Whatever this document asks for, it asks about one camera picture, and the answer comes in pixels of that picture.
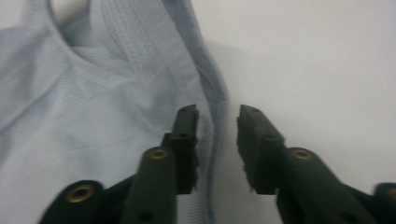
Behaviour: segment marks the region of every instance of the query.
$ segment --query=brass screw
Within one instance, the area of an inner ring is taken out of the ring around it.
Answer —
[[[293,155],[300,160],[311,160],[312,154],[306,150],[297,149],[293,150]]]
[[[91,185],[81,185],[73,189],[67,194],[67,201],[70,203],[81,203],[91,198],[95,192]]]
[[[396,189],[390,189],[389,194],[394,200],[396,200]]]
[[[161,160],[168,156],[168,152],[163,149],[156,149],[152,151],[149,155],[154,160]]]

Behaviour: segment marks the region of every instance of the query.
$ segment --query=light blue fabric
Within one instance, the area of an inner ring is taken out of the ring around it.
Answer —
[[[177,110],[200,110],[199,182],[179,223],[211,223],[212,167],[227,94],[190,0],[92,0],[58,28],[44,0],[0,31],[0,223],[37,223],[65,186],[135,173]]]

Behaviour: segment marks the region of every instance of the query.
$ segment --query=white surface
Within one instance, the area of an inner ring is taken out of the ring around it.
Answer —
[[[241,104],[348,185],[371,193],[396,182],[396,2],[193,3],[231,96],[215,175],[219,224],[280,223],[273,197],[249,193],[235,145]]]

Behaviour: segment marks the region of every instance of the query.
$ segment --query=white background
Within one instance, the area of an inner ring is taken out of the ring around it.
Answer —
[[[18,18],[19,2],[0,1],[0,28]],[[289,147],[314,150],[348,185],[372,192],[396,182],[395,1],[193,4],[231,98],[215,176],[219,224],[280,223],[274,197],[249,193],[235,145],[241,104],[262,110]]]

